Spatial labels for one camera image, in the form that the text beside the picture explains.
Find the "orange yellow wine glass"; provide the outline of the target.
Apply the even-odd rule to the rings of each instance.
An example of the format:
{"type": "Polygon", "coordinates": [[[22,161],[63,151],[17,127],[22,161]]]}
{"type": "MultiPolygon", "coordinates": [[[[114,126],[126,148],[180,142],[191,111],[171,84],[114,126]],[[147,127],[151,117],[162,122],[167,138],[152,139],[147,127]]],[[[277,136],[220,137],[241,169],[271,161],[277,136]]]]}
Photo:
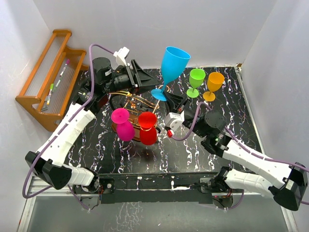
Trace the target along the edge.
{"type": "Polygon", "coordinates": [[[225,80],[225,77],[220,72],[212,72],[207,79],[208,91],[204,92],[203,99],[207,102],[215,100],[215,91],[219,90],[225,80]]]}

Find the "green wine glass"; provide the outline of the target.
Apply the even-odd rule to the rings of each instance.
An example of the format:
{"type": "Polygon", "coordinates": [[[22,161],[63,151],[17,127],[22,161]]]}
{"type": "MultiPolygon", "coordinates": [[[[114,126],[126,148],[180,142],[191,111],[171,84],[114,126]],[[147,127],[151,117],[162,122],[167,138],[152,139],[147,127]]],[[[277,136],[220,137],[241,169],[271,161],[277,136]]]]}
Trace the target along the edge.
{"type": "Polygon", "coordinates": [[[190,87],[186,92],[188,97],[197,98],[199,96],[199,91],[197,90],[197,88],[203,84],[205,76],[206,73],[203,69],[195,68],[190,71],[190,87]]]}

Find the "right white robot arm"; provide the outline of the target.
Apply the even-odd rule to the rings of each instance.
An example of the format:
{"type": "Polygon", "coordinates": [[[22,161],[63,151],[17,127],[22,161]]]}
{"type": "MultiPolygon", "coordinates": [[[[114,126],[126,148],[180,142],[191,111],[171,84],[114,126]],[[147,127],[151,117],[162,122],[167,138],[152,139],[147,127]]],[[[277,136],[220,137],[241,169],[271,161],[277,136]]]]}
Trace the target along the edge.
{"type": "Polygon", "coordinates": [[[215,178],[200,183],[201,188],[231,191],[241,189],[273,198],[280,206],[297,211],[309,185],[308,168],[299,162],[288,163],[272,159],[242,143],[227,128],[221,112],[212,110],[205,102],[199,102],[196,111],[187,106],[189,99],[164,91],[169,113],[165,117],[168,136],[175,141],[186,140],[195,133],[203,140],[201,145],[210,153],[236,162],[250,170],[240,172],[222,167],[215,178]],[[208,111],[200,114],[205,105],[208,111]]]}

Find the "blue wine glass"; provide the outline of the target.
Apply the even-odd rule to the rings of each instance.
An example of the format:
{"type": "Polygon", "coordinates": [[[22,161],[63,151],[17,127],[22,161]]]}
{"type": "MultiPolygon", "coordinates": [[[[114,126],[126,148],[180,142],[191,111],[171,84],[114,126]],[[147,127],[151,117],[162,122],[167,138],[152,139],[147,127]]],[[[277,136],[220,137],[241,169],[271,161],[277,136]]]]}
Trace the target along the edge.
{"type": "Polygon", "coordinates": [[[164,95],[167,84],[177,79],[183,73],[190,58],[190,54],[180,48],[174,46],[166,47],[161,63],[163,86],[160,89],[156,88],[151,91],[151,95],[154,98],[159,101],[167,101],[164,95]]]}

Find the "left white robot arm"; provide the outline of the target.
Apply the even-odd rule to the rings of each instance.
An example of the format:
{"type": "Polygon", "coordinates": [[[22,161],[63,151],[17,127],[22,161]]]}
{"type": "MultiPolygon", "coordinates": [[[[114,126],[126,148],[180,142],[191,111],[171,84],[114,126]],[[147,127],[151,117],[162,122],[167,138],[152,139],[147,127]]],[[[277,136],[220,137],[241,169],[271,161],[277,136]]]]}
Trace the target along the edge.
{"type": "Polygon", "coordinates": [[[107,103],[109,94],[127,89],[130,94],[140,95],[159,83],[134,59],[130,64],[113,69],[108,58],[95,58],[90,63],[88,73],[88,80],[81,84],[67,114],[50,138],[36,152],[26,154],[25,160],[29,166],[27,178],[35,175],[55,189],[79,185],[90,193],[96,192],[100,181],[94,171],[64,163],[70,148],[107,103]]]}

